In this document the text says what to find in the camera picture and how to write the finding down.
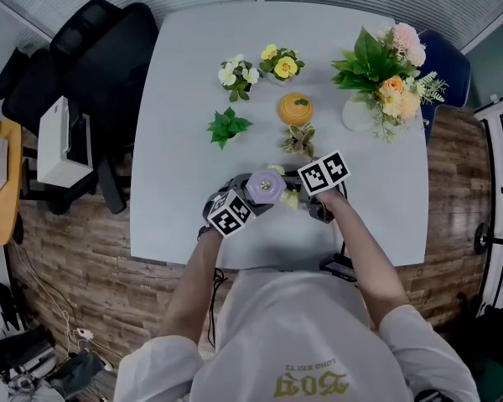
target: white t-shirt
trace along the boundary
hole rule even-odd
[[[368,326],[359,291],[313,272],[243,271],[204,363],[188,338],[167,336],[126,356],[115,402],[414,401],[436,389],[479,400],[468,368],[412,306]]]

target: pink flower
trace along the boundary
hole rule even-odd
[[[393,28],[393,43],[401,52],[420,45],[416,29],[407,23],[398,23]]]
[[[427,55],[425,54],[425,50],[422,46],[413,46],[407,52],[408,61],[410,61],[416,67],[421,67],[425,63],[425,58]]]

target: orange flower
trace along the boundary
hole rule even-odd
[[[402,93],[402,91],[404,90],[404,87],[402,86],[402,79],[400,78],[400,76],[393,76],[388,80],[384,80],[384,82],[382,83],[382,89],[386,93],[391,93],[394,90]]]

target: hand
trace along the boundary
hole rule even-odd
[[[335,206],[336,203],[345,203],[345,204],[348,203],[346,198],[343,196],[341,192],[339,192],[339,190],[337,190],[337,188],[331,188],[328,189],[327,191],[317,193],[316,198],[318,201],[324,204],[326,208],[329,209],[330,211]]]

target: white table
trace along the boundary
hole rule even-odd
[[[309,3],[233,3],[169,14],[149,66],[132,163],[131,253],[185,264],[204,224],[209,195],[239,173],[268,163],[304,164],[280,151],[286,128],[277,115],[293,91],[314,103],[315,155],[343,153],[352,175],[348,197],[394,265],[423,262],[427,237],[428,170],[421,120],[392,144],[372,132],[348,131],[341,120],[351,92],[331,82],[341,48],[352,49],[361,26],[375,32],[389,18]],[[217,78],[220,62],[242,53],[258,66],[267,44],[300,51],[306,63],[285,88],[260,80],[248,102],[230,103]],[[206,131],[229,105],[254,125],[222,152]],[[301,265],[341,246],[326,225],[283,204],[222,245],[218,266],[245,269]]]

